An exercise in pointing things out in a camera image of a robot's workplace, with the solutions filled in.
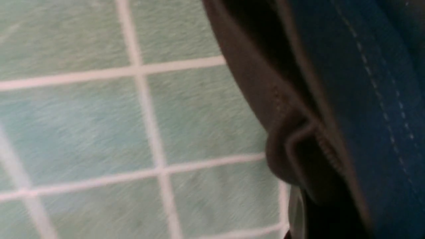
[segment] seam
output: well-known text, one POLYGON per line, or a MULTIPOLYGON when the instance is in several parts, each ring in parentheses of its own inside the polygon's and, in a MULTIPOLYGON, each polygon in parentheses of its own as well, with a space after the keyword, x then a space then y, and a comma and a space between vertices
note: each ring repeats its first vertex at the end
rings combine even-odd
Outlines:
MULTIPOLYGON (((374 76, 372 74, 371 68, 369 67, 368 60, 366 58, 366 55, 364 54, 363 46, 362 46, 362 44, 360 43, 360 41, 358 39, 358 34, 355 31, 355 29, 353 28, 352 24, 349 22, 349 20, 343 15, 343 13, 341 11, 341 8, 335 3, 335 0, 331 0, 331 3, 335 7, 335 10, 337 11, 337 13, 340 16, 341 20, 344 22, 344 24, 349 29, 351 35, 353 36, 353 39, 356 41, 356 46, 357 46, 357 49, 358 49, 358 51, 359 51, 359 53, 361 55, 364 69, 366 70, 366 72, 367 72, 367 74, 369 76, 369 79, 370 79, 371 84, 372 84, 372 86, 374 88, 374 91, 375 91, 375 95, 376 95, 376 97, 377 97, 377 99, 379 101, 379 105, 380 105, 380 108, 381 108, 382 113, 383 113, 382 116, 384 117, 384 120, 385 120, 386 125, 387 125, 388 132, 390 134, 390 141, 391 141, 391 144, 393 146, 393 150, 394 150, 395 154, 397 155, 398 160, 400 162, 400 165, 402 166, 403 172, 406 175, 406 178, 407 178, 407 180, 409 181, 409 183, 411 185, 411 189, 412 189, 412 191, 413 191, 413 193, 415 195, 415 198, 416 198, 416 200, 419 202, 419 204, 421 206, 422 212, 425 213, 424 203, 420 199, 420 197, 418 195, 418 192, 416 191, 416 189, 415 189, 415 187, 413 185, 413 182, 412 182, 412 180, 411 180, 411 178, 410 178, 410 176, 409 176, 409 174, 408 174, 408 172, 406 170, 404 159, 400 155, 400 151, 398 149, 398 146, 397 146, 397 143, 396 143, 396 140, 395 140, 395 137, 394 137, 393 129, 392 129, 391 125, 390 125, 390 119, 389 119, 388 114, 386 113, 386 110, 385 110, 385 106, 384 106, 384 103, 383 103, 382 94, 378 90, 378 84, 376 83, 376 80, 375 80, 375 78, 374 78, 374 76)), ((397 95, 397 99, 398 99, 398 97, 400 96, 400 93, 399 93, 398 90, 396 91, 396 95, 397 95)), ((399 107, 402 110, 403 108, 402 108, 402 104, 401 104, 400 100, 399 100, 399 103, 400 103, 399 104, 399 107)), ((402 115, 402 117, 404 119, 405 118, 405 113, 404 113, 403 110, 401 111, 401 115, 402 115)))
POLYGON ((399 109, 400 109, 401 118, 403 119, 404 128, 407 130, 409 139, 412 141, 413 145, 415 146, 416 150, 418 151, 417 152, 418 153, 418 156, 419 157, 422 157, 421 153, 419 152, 418 144, 416 143, 416 140, 415 140, 415 135, 413 134, 413 131, 410 129, 409 123, 408 123, 408 121, 406 119, 406 113, 404 112, 404 105, 403 105, 403 103, 400 100, 400 91, 399 91, 399 89, 397 87, 395 78, 393 77, 391 71, 389 70, 388 64, 387 64, 386 60, 384 59, 381 50, 378 49, 378 52, 379 52, 379 55, 381 56, 381 62, 383 64, 383 66, 386 68, 386 71, 387 71, 387 73, 388 73, 388 75, 389 75, 389 77, 391 79, 391 83, 393 84, 394 88, 396 89, 397 103, 398 103, 398 106, 399 106, 399 109))

